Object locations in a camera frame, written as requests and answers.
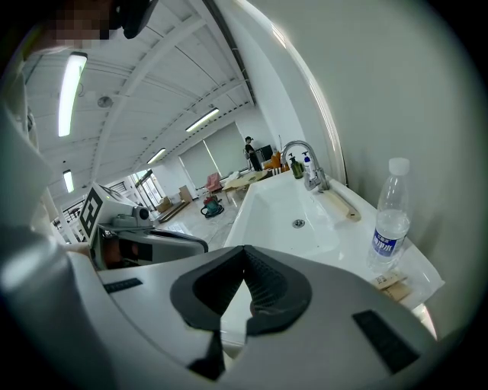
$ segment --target window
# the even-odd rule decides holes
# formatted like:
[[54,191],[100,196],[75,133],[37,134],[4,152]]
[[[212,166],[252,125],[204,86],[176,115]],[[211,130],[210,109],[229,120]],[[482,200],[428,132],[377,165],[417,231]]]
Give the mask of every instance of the window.
[[140,196],[143,198],[146,207],[150,210],[155,210],[156,206],[161,202],[163,193],[160,193],[154,184],[156,176],[153,171],[146,170],[137,172],[132,175],[134,182],[136,183],[136,189],[139,191]]
[[127,191],[127,188],[125,187],[125,183],[123,181],[113,185],[112,187],[110,187],[110,189],[117,191],[118,193],[124,193],[125,191]]
[[244,145],[236,124],[231,123],[182,153],[180,160],[194,186],[202,188],[215,172],[224,178],[247,168]]

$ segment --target bottle cap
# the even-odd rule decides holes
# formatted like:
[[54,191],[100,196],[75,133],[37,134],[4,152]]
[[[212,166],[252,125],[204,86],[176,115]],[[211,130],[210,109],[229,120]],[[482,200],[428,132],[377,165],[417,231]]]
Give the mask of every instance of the bottle cap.
[[390,159],[390,173],[396,176],[403,176],[409,173],[410,160],[407,158],[396,157]]

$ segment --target faucet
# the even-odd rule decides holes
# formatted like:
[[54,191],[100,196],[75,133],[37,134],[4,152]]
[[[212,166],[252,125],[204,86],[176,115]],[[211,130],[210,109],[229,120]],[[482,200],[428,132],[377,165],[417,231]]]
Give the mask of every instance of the faucet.
[[290,141],[288,144],[286,144],[283,148],[283,152],[281,152],[281,165],[285,165],[287,163],[286,156],[287,156],[288,149],[295,145],[301,145],[306,150],[308,150],[310,156],[313,159],[313,163],[315,164],[315,172],[316,172],[315,178],[310,179],[310,176],[306,171],[303,173],[303,180],[307,191],[311,191],[315,187],[319,188],[319,192],[328,190],[329,183],[327,183],[326,174],[324,173],[323,169],[319,166],[319,162],[317,161],[315,152],[313,151],[312,146],[310,146],[309,143],[305,141]]

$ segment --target ceiling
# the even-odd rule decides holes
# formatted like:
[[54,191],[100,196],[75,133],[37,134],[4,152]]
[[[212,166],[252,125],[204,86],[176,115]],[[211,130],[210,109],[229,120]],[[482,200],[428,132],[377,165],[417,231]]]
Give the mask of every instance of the ceiling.
[[[248,85],[201,0],[159,0],[139,36],[80,50],[88,54],[72,113],[71,133],[58,137],[59,93],[71,51],[32,56],[24,67],[39,149],[53,169],[53,199],[75,199],[92,181],[108,182],[146,164],[161,148],[176,155],[199,137],[185,132],[213,107],[217,122],[253,105]],[[113,104],[99,107],[108,96]],[[63,172],[71,170],[67,195]]]

